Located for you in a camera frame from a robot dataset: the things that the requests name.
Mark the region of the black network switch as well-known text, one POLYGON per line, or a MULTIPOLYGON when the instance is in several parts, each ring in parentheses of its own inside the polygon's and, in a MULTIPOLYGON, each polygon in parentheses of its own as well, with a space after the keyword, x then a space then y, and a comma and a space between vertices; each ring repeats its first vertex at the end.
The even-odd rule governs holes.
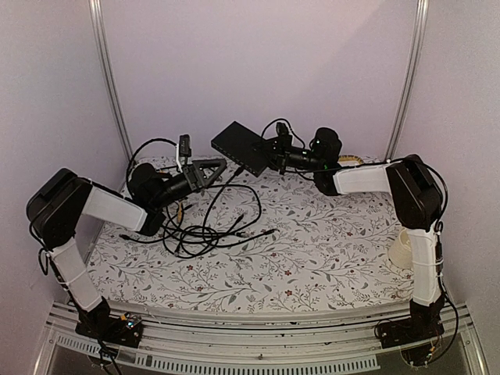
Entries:
POLYGON ((255 177, 268 167, 266 157, 256 150, 261 137, 237 121, 233 121, 211 140, 211 146, 228 159, 243 166, 255 177))

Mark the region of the black ethernet cable pulled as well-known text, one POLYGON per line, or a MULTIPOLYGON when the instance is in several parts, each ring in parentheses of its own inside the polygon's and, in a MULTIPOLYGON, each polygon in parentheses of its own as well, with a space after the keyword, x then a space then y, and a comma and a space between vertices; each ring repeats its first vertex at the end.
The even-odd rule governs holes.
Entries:
POLYGON ((177 146, 174 141, 162 137, 152 138, 143 143, 129 161, 126 171, 126 186, 135 204, 144 209, 160 210, 172 202, 187 197, 191 191, 183 173, 172 177, 168 173, 158 172, 151 163, 147 162, 133 168, 139 152, 155 142, 177 146))

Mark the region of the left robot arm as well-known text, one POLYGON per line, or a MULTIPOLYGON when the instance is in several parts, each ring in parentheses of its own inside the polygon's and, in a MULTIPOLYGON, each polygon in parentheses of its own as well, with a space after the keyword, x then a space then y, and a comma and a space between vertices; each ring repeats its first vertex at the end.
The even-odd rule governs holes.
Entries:
POLYGON ((116 322, 108 316, 109 306, 80 256, 75 240, 80 218, 90 216, 152 236, 165 222, 163 210, 168 205, 210 187, 226 168, 225 159, 195 160, 171 177, 141 163, 131 173, 128 197, 62 168, 31 197, 26 207, 30 231, 48 252, 61 284, 98 338, 111 338, 116 322))

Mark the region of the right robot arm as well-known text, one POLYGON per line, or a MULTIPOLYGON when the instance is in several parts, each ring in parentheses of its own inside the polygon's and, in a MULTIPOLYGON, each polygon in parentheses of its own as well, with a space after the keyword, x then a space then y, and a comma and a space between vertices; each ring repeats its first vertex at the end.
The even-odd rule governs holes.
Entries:
POLYGON ((430 167, 415 154, 390 162, 343 167, 338 162, 341 140, 326 127, 316 131, 308 148, 293 146, 291 139, 286 125, 279 123, 276 137, 257 142, 270 169, 285 173, 291 167, 311 173, 315 186, 327 196, 374 191, 391 195, 412 249, 411 318, 403 330, 409 340, 421 340, 433 330, 445 303, 439 276, 443 263, 441 217, 447 200, 430 167))

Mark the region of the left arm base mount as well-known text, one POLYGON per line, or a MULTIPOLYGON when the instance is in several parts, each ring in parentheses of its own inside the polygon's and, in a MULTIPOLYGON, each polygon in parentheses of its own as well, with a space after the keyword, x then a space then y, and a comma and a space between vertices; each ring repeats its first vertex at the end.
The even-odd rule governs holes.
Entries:
POLYGON ((111 316, 107 310, 94 309, 79 315, 75 332, 104 343, 138 348, 143 330, 140 316, 125 312, 116 317, 111 316))

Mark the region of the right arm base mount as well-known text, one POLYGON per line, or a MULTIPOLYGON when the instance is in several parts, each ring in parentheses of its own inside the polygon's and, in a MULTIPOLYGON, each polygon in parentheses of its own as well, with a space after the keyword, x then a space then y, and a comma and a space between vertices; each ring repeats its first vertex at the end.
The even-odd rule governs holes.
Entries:
POLYGON ((445 332, 440 312, 440 310, 424 308, 412 310, 410 316, 405 319, 384 320, 375 326, 375 336, 382 348, 438 338, 445 332))

